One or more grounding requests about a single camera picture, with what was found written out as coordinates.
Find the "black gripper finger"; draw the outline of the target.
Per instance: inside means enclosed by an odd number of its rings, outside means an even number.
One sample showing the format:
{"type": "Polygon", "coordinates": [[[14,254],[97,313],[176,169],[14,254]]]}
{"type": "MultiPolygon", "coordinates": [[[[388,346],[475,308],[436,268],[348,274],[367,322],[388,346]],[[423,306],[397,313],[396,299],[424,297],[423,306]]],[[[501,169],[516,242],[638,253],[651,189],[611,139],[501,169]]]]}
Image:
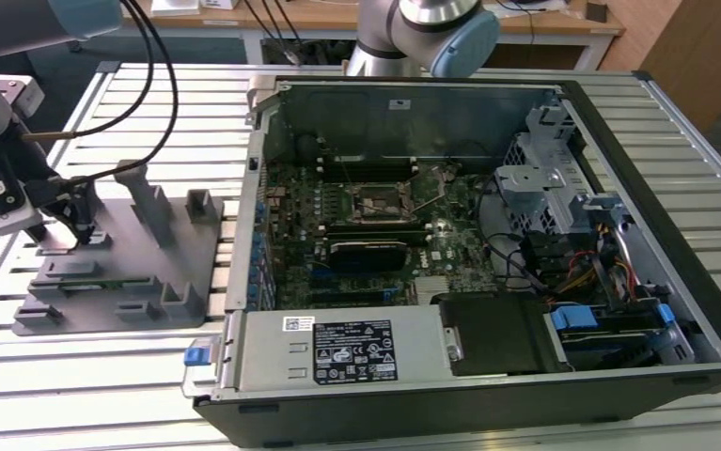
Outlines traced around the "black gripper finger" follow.
{"type": "Polygon", "coordinates": [[[51,234],[43,219],[27,227],[27,235],[42,250],[51,247],[51,234]]]}
{"type": "Polygon", "coordinates": [[[97,192],[93,182],[78,185],[73,190],[74,232],[81,245],[87,245],[95,232],[97,192]]]}

